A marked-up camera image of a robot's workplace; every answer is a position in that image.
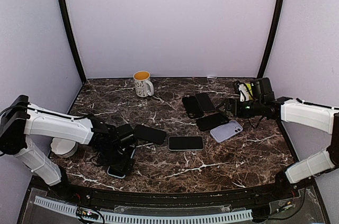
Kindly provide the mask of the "purple phone with dark screen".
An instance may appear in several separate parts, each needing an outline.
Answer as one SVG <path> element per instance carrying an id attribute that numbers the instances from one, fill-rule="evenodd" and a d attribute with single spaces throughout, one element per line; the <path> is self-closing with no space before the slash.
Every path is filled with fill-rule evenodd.
<path id="1" fill-rule="evenodd" d="M 214 112 L 215 106 L 207 93 L 198 93 L 195 95 L 201 110 L 204 113 Z"/>

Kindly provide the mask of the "black phone from ring case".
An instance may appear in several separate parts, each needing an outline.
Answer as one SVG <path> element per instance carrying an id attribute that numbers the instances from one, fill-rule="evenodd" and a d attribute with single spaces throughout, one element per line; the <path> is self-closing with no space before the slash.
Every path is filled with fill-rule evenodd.
<path id="1" fill-rule="evenodd" d="M 229 118 L 220 114 L 215 113 L 212 115 L 208 115 L 206 117 L 202 117 L 196 120 L 196 125 L 198 126 L 200 131 L 207 131 L 223 124 L 227 124 L 229 122 Z"/>

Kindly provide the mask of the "silver phone with dark screen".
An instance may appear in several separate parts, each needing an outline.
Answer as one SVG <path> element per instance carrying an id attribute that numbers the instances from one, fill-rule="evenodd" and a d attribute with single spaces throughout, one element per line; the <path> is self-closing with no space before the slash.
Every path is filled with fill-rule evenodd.
<path id="1" fill-rule="evenodd" d="M 202 150 L 202 137 L 169 137 L 168 148 L 171 151 Z"/>

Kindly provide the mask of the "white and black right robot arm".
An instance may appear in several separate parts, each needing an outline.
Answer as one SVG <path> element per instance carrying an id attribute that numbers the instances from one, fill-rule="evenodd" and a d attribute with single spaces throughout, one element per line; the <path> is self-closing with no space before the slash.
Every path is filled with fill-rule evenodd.
<path id="1" fill-rule="evenodd" d="M 292 184 L 338 169 L 338 107 L 307 102 L 297 97 L 276 97 L 267 77 L 249 83 L 237 80 L 233 87 L 238 96 L 226 98 L 216 107 L 222 115 L 297 124 L 331 136 L 327 147 L 276 174 L 276 183 L 270 189 L 274 199 L 283 199 Z"/>

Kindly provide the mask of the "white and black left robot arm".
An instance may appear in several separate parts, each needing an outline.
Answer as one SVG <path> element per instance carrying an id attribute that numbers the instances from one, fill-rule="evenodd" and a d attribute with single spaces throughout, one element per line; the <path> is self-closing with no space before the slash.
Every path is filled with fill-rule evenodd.
<path id="1" fill-rule="evenodd" d="M 135 140 L 124 139 L 133 133 L 107 124 L 93 115 L 76 117 L 49 111 L 29 102 L 20 95 L 10 107 L 1 111 L 1 153 L 13 155 L 31 172 L 40 176 L 64 201 L 75 196 L 74 188 L 61 167 L 53 163 L 30 139 L 30 135 L 47 136 L 89 145 L 98 151 L 103 164 L 109 169 L 127 176 L 135 160 Z"/>

